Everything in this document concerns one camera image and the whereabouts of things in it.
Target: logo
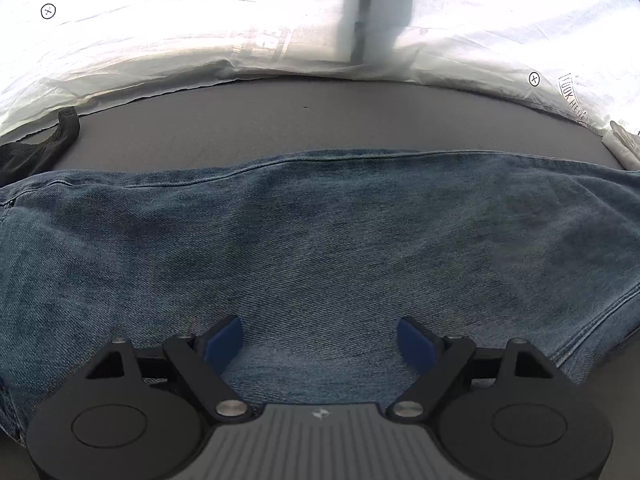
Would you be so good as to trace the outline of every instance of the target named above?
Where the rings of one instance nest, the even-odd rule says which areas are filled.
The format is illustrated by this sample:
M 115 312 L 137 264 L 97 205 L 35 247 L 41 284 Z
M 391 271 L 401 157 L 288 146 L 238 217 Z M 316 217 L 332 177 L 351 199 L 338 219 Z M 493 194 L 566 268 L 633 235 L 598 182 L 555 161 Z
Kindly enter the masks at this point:
M 317 410 L 313 410 L 311 412 L 311 415 L 322 420 L 323 418 L 327 418 L 329 415 L 331 415 L 331 412 L 324 408 L 318 408 Z
M 578 118 L 586 121 L 587 113 L 582 110 L 582 107 L 578 102 L 578 98 L 575 95 L 574 79 L 571 73 L 558 78 L 558 85 L 560 87 L 562 97 L 564 97 L 569 104 L 569 108 L 571 108 L 571 110 L 578 116 Z

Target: blue gripper pad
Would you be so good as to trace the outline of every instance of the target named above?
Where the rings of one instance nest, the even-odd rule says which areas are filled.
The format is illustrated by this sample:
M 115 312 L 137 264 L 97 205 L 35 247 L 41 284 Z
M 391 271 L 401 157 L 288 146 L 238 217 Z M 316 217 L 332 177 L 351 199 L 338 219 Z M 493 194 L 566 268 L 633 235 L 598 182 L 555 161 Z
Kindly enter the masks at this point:
M 420 375 L 431 370 L 438 360 L 434 342 L 404 318 L 398 322 L 398 347 L 404 362 Z
M 217 375 L 222 375 L 242 348 L 242 321 L 239 317 L 234 317 L 211 336 L 204 334 L 202 337 L 204 339 L 202 358 Z

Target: wrinkled white fabric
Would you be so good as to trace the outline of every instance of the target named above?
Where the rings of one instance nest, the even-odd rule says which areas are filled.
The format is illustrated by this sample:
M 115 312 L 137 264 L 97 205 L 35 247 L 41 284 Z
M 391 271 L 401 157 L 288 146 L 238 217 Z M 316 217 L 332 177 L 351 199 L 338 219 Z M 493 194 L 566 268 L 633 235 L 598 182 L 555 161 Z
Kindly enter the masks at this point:
M 640 171 L 639 136 L 630 134 L 615 121 L 611 121 L 611 130 L 604 134 L 602 143 L 625 170 Z
M 283 73 L 468 89 L 637 132 L 638 23 L 639 0 L 0 0 L 0 136 L 61 107 Z

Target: black circular disc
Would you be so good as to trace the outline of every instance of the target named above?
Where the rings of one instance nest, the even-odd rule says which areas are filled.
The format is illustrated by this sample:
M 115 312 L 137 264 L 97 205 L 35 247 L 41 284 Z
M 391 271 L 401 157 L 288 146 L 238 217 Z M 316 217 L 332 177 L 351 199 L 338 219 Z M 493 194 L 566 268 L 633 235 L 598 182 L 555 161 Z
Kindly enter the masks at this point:
M 491 480 L 583 480 L 612 446 L 608 422 L 588 404 L 540 386 L 465 394 L 438 422 L 445 451 L 472 476 Z
M 156 480 L 183 465 L 202 437 L 196 410 L 174 394 L 100 381 L 53 396 L 30 423 L 33 463 L 54 480 Z

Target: gray table surface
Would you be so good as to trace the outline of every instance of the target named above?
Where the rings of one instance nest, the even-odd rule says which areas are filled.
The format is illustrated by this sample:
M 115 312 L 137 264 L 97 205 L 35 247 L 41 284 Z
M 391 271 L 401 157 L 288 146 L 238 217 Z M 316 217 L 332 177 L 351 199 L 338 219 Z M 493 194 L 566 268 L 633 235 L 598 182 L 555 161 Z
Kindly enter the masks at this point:
M 51 132 L 24 141 L 41 142 Z M 412 84 L 305 78 L 175 92 L 82 117 L 78 142 L 55 169 L 205 168 L 329 148 L 497 150 L 621 169 L 589 130 L 520 105 Z M 614 427 L 601 480 L 638 476 L 638 356 L 635 338 L 583 385 Z M 37 479 L 26 451 L 3 435 L 0 478 Z

